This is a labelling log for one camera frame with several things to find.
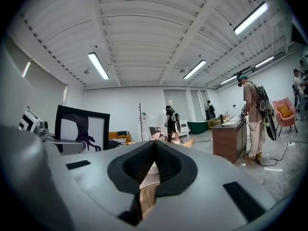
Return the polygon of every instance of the black backpack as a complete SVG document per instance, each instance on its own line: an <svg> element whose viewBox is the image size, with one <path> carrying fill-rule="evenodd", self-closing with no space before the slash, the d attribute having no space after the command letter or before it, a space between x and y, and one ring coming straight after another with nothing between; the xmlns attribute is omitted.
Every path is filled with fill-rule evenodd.
<svg viewBox="0 0 308 231"><path fill-rule="evenodd" d="M209 109L210 113L214 113L214 111L215 111L215 109L214 109L214 106L213 106L213 105L210 105L208 109Z"/></svg>
<svg viewBox="0 0 308 231"><path fill-rule="evenodd" d="M257 90L257 108L259 112L265 117L268 113L270 113L271 110L268 95L266 94L263 86L255 86L255 88Z"/></svg>

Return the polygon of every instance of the coat rack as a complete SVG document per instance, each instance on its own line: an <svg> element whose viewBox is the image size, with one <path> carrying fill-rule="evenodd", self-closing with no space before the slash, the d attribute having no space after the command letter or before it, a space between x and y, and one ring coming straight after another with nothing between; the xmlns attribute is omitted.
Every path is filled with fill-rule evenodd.
<svg viewBox="0 0 308 231"><path fill-rule="evenodd" d="M142 141L143 141L143 134L142 134L142 124L143 124L143 122L142 122L142 119L141 119L141 104L139 103L139 114L140 114L140 116L139 116L139 120L140 120L140 129L141 129L141 139L142 139Z"/></svg>

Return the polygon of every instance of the white cabinet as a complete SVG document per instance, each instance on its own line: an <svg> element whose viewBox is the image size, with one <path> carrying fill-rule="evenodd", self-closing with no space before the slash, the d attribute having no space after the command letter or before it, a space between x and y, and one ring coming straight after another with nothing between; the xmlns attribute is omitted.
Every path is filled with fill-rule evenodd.
<svg viewBox="0 0 308 231"><path fill-rule="evenodd" d="M181 133L179 134L179 136L183 136L183 135L187 135L187 138L189 138L189 128L187 125L187 120L180 120L180 126L181 126Z"/></svg>

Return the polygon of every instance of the ceiling beam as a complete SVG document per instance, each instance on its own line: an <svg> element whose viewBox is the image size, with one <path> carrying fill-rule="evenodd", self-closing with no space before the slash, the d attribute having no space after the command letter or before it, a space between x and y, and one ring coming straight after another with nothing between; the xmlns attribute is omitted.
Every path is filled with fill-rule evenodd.
<svg viewBox="0 0 308 231"><path fill-rule="evenodd" d="M281 38L279 41L277 42L274 42L274 46L275 47L280 47L282 46L283 44L285 44L286 42L286 38L283 37ZM250 60L248 60L247 62L239 65L238 67L236 67L235 69L231 70L230 72L228 73L225 73L224 75L222 75L219 79L216 79L216 80L213 80L213 81L210 81L207 83L207 86L211 87L211 86L214 86L216 84L218 84L220 82L221 79L225 79L226 77L232 77L234 74L242 71L243 69L247 68L248 66L250 65L253 65L253 64L257 64L259 63L260 61L262 61L266 56L269 56L272 54L272 48L271 47L268 47L266 50L264 50L263 52L259 53L258 55L256 55L255 57L251 58Z"/></svg>
<svg viewBox="0 0 308 231"><path fill-rule="evenodd" d="M261 67L259 70L257 70L257 71L255 71L255 72L249 74L249 78L251 78L252 76L257 75L258 73L260 73L260 72L262 72L262 71L268 69L269 67L271 67L271 66L273 66L273 65L275 65L275 64L277 64L277 63L279 63L279 62L281 62L284 58L288 57L289 55L293 55L294 52L295 52L295 51L291 51L291 52L289 52L288 54L285 54L284 56L278 58L276 61L273 61L273 62L271 62L270 64L267 64L267 65L265 65L264 67ZM225 89L225 88L227 88L227 87L229 87L229 86L232 86L232 85L234 85L234 84L237 84L237 83L238 83L238 82L237 82L237 79L235 79L234 81L231 81L228 85L225 85L225 86L223 86L223 87L221 87L221 88L218 88L216 91L223 90L223 89Z"/></svg>
<svg viewBox="0 0 308 231"><path fill-rule="evenodd" d="M286 18L286 22L287 22L287 27L286 27L287 42L286 42L285 53L288 53L289 46L291 44L292 27L293 27L292 16L291 15Z"/></svg>
<svg viewBox="0 0 308 231"><path fill-rule="evenodd" d="M96 31L96 35L98 37L98 41L100 43L100 48L102 49L102 53L104 54L103 59L100 59L103 64L107 64L109 68L111 69L111 72L113 73L113 76L118 84L118 86L122 86L120 78L116 72L116 68L112 62L111 53L108 47L105 31L103 28L103 22L102 22L102 15L99 5L99 0L89 0L90 9L92 15L92 22L94 25L94 29Z"/></svg>
<svg viewBox="0 0 308 231"><path fill-rule="evenodd" d="M195 20L193 21L190 28L187 30L186 34L184 35L182 41L180 42L179 46L177 47L176 51L174 52L171 60L169 61L164 73L159 79L159 84L162 85L167 74L170 72L174 64L178 61L182 53L184 52L186 46L188 46L191 39L195 36L195 34L199 31L200 27L204 24L207 17L213 12L215 7L221 2L222 0L207 0L207 2L203 5L202 9L199 11L198 15L196 16Z"/></svg>
<svg viewBox="0 0 308 231"><path fill-rule="evenodd" d="M261 27L259 27L256 31L254 31L251 35L249 35L246 39L244 39L241 43L239 43L236 47L234 47L231 51L229 51L227 54L221 57L218 61L212 64L206 71L207 72L212 71L215 67L220 66L223 62L225 62L229 58L240 53L243 50L243 48L247 47L252 41L259 38L263 34L267 33L273 26L277 25L285 16L286 14L283 14L282 12L275 14L267 22L265 22ZM200 74L196 78L192 79L191 84L198 81L202 76L204 75Z"/></svg>

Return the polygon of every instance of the chair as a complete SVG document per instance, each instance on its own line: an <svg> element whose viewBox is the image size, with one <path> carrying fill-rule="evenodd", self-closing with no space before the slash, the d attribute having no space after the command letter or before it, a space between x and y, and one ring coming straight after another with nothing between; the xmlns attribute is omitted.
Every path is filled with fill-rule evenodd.
<svg viewBox="0 0 308 231"><path fill-rule="evenodd" d="M285 99L282 99L282 100L279 100L279 101L273 101L273 105L274 105L274 112L275 112L275 114L276 114L276 121L278 122L276 131L277 131L277 129L278 129L278 125L281 127L278 136L280 135L281 130L282 130L283 127L288 127L288 126L290 126L290 130L291 130L292 125L294 125L295 131L297 132L297 129L296 129L296 126L295 126L295 114L296 114L296 109L295 109L295 107L291 104L289 98L285 98ZM289 110L292 111L293 114L292 114L290 117L284 118L284 117L282 116L282 114L278 111L277 108L278 108L278 107L281 107L281 106L284 106L284 105L287 105L287 107L289 108Z"/></svg>
<svg viewBox="0 0 308 231"><path fill-rule="evenodd" d="M109 114L59 105L54 138L82 141L88 152L108 150L109 118Z"/></svg>

